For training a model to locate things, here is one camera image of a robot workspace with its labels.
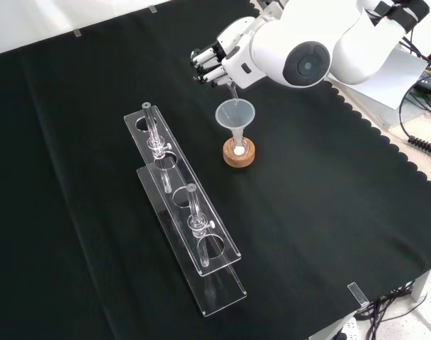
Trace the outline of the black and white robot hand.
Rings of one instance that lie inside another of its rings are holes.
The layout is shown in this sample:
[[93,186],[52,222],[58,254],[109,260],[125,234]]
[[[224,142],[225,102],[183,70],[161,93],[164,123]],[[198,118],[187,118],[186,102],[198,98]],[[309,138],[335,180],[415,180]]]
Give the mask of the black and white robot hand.
[[212,87],[237,85],[245,89],[266,74],[254,63],[251,47],[255,34],[267,21],[263,18],[243,17],[233,21],[202,50],[191,53],[194,79]]

